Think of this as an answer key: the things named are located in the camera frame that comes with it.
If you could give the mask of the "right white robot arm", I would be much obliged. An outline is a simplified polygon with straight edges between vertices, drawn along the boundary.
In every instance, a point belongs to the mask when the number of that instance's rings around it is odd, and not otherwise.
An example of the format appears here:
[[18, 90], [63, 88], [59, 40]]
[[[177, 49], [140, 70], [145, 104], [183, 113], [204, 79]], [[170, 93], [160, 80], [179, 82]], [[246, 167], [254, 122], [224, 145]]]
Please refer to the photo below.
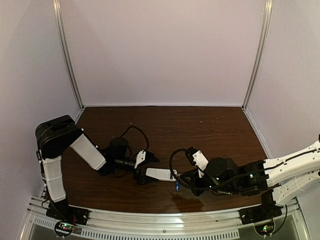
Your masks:
[[238, 166], [231, 158], [207, 159], [193, 147], [183, 149], [186, 158], [195, 168], [174, 178], [195, 196], [205, 191], [214, 195], [262, 194], [261, 204], [246, 208], [249, 214], [278, 216], [291, 199], [320, 180], [320, 142], [297, 152], [278, 157], [257, 160]]

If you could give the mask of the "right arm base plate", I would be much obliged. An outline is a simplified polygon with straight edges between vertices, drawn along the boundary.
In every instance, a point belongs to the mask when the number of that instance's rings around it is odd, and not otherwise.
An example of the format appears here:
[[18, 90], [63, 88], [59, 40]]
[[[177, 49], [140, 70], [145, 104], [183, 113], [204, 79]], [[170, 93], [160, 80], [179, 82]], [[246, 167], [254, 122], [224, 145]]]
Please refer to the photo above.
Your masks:
[[242, 208], [239, 211], [240, 220], [243, 225], [266, 221], [282, 215], [282, 207], [266, 207], [262, 205]]

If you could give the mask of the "white remote control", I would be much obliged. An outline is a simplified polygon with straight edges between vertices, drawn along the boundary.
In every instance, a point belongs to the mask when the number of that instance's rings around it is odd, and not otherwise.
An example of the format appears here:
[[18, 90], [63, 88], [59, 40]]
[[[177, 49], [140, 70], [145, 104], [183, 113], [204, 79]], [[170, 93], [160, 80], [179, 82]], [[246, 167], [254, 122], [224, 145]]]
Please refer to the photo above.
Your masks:
[[164, 168], [147, 168], [145, 175], [147, 177], [151, 177], [153, 179], [163, 181], [163, 182], [175, 182], [176, 179], [174, 178], [173, 174], [171, 173], [170, 169]]

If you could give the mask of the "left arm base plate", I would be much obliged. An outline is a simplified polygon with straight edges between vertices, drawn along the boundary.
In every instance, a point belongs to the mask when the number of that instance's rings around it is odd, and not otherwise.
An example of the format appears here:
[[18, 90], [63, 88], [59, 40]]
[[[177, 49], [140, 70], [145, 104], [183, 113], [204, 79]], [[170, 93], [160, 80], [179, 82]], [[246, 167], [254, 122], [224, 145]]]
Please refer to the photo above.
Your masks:
[[56, 220], [68, 222], [70, 224], [85, 226], [87, 224], [90, 211], [88, 209], [72, 206], [70, 206], [69, 208], [70, 214], [63, 215], [62, 213], [58, 213], [52, 206], [50, 206], [46, 211], [46, 216]]

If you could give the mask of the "blue AAA battery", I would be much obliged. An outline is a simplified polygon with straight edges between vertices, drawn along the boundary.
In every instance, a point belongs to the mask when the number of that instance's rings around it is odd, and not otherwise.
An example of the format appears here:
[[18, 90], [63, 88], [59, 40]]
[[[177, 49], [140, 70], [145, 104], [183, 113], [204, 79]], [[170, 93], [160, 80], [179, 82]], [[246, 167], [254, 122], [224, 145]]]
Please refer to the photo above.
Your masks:
[[179, 190], [180, 190], [180, 184], [176, 181], [175, 182], [175, 191], [179, 192]]

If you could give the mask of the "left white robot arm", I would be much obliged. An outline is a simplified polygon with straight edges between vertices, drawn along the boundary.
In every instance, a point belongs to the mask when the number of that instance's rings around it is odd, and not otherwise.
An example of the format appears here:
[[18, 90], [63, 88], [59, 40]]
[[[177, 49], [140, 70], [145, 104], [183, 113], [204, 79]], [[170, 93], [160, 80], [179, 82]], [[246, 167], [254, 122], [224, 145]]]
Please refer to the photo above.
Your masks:
[[35, 129], [37, 157], [50, 199], [54, 203], [66, 201], [62, 159], [66, 151], [73, 151], [101, 176], [117, 169], [132, 172], [135, 181], [143, 184], [143, 165], [160, 160], [147, 146], [133, 153], [129, 141], [122, 134], [113, 138], [106, 148], [100, 148], [69, 115], [39, 124]]

